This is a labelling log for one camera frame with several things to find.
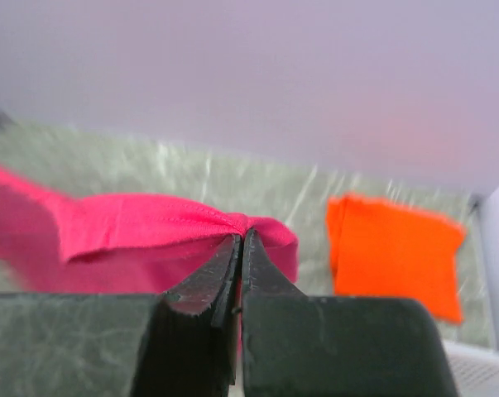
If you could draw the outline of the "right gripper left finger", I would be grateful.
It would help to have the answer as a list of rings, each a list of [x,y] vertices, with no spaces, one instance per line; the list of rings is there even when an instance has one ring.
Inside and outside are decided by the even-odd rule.
[[[0,293],[0,396],[225,396],[242,241],[163,294]]]

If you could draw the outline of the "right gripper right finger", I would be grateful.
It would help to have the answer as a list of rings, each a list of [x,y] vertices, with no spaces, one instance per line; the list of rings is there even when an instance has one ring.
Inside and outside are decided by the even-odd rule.
[[[455,396],[438,329],[413,299],[308,296],[250,231],[242,258],[247,396]]]

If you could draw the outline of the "pink t shirt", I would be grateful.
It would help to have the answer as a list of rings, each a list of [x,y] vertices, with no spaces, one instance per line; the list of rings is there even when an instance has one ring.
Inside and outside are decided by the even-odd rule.
[[[225,237],[251,229],[296,280],[297,237],[273,218],[164,194],[75,198],[0,167],[0,261],[38,292],[160,293],[206,262]]]

